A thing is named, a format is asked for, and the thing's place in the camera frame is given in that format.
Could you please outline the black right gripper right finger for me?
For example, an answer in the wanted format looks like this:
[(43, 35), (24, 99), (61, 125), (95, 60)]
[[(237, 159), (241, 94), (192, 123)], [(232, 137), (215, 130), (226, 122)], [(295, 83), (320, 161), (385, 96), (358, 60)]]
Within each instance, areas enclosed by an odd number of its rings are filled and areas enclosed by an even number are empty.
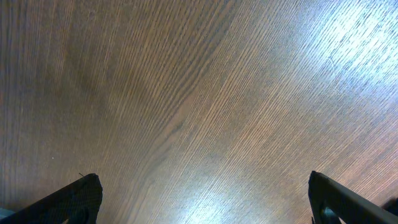
[(312, 171), (308, 180), (312, 224), (397, 224), (397, 199), (379, 207), (328, 176)]

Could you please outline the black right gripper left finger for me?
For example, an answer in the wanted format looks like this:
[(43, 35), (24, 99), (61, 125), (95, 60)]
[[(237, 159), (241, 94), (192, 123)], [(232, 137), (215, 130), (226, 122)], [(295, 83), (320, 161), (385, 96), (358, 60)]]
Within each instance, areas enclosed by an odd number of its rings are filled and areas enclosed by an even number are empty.
[(103, 188), (98, 175), (88, 174), (32, 205), (1, 219), (1, 224), (96, 224)]

